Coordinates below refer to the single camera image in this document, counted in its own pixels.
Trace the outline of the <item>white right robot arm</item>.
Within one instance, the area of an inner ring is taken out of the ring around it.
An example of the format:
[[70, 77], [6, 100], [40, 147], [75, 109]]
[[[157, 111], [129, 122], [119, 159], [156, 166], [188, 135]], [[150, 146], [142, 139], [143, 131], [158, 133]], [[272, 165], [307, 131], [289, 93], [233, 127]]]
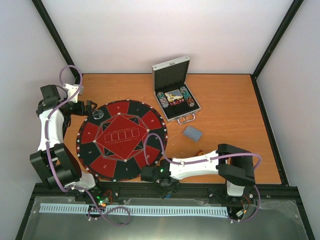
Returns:
[[147, 165], [141, 169], [140, 180], [154, 183], [165, 196], [176, 193], [181, 180], [203, 175], [218, 175], [225, 179], [226, 195], [242, 197], [246, 187], [256, 184], [252, 152], [219, 144], [217, 150], [189, 158], [164, 158], [159, 165]]

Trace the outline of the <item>clear dealer button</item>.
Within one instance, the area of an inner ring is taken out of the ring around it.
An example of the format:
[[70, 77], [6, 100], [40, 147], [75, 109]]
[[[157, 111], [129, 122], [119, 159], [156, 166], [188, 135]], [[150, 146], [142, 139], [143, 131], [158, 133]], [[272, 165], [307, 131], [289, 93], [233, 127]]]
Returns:
[[102, 110], [100, 110], [100, 109], [95, 110], [92, 113], [92, 117], [93, 117], [94, 120], [101, 120], [104, 117], [104, 112]]

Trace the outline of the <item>grey card deck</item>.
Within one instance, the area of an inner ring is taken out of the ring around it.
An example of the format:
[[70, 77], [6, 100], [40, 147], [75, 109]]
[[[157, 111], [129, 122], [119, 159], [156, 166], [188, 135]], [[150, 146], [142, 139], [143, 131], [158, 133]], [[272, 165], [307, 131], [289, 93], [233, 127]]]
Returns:
[[202, 137], [203, 133], [192, 126], [187, 126], [186, 129], [183, 131], [183, 135], [193, 140], [194, 142], [198, 142]]

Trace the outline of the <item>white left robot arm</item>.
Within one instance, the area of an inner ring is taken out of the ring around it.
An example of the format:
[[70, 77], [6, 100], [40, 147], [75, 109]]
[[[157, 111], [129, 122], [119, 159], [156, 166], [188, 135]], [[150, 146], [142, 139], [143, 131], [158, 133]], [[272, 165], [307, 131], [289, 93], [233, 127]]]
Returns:
[[29, 157], [30, 163], [48, 189], [62, 186], [64, 189], [86, 190], [92, 201], [103, 198], [104, 188], [96, 184], [95, 177], [85, 173], [64, 144], [67, 128], [71, 124], [71, 116], [89, 117], [96, 109], [92, 101], [79, 101], [83, 86], [65, 83], [61, 86], [66, 93], [62, 98], [57, 85], [41, 87], [43, 99], [38, 103], [36, 115], [41, 121], [40, 144], [35, 153]]

